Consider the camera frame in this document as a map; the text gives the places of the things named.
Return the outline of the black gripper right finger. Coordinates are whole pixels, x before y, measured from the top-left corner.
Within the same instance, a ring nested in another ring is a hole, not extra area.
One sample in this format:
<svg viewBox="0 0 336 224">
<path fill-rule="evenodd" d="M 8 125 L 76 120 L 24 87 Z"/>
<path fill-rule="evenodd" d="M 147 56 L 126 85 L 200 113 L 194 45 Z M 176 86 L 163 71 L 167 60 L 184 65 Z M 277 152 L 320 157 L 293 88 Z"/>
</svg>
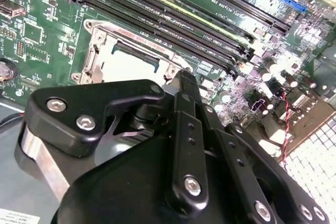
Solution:
<svg viewBox="0 0 336 224">
<path fill-rule="evenodd" d="M 196 223 L 329 223 L 328 215 L 240 125 L 223 126 L 207 104 L 209 202 Z"/>
</svg>

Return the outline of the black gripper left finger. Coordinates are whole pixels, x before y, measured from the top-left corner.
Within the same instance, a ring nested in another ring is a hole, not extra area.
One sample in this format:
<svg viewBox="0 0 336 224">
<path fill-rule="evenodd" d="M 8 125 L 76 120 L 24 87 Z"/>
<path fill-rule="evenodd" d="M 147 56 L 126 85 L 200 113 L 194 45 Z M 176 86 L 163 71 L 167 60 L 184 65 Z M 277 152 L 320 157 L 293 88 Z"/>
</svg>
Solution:
<svg viewBox="0 0 336 224">
<path fill-rule="evenodd" d="M 18 166 L 48 184 L 61 203 L 79 177 L 146 140 L 171 138 L 175 159 L 195 144 L 200 159 L 197 81 L 182 70 L 169 89 L 175 94 L 151 80 L 131 80 L 36 90 L 25 109 Z"/>
</svg>

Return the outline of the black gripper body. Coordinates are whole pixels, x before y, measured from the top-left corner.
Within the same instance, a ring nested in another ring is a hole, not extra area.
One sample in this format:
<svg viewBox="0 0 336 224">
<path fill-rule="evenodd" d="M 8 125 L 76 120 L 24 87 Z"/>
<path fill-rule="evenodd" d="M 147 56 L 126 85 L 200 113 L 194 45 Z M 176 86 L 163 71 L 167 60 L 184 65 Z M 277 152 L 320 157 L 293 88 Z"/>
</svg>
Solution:
<svg viewBox="0 0 336 224">
<path fill-rule="evenodd" d="M 163 136 L 130 148 L 69 187 L 58 223 L 196 223 L 209 202 L 208 154 L 195 159 L 196 149 L 175 159 Z"/>
</svg>

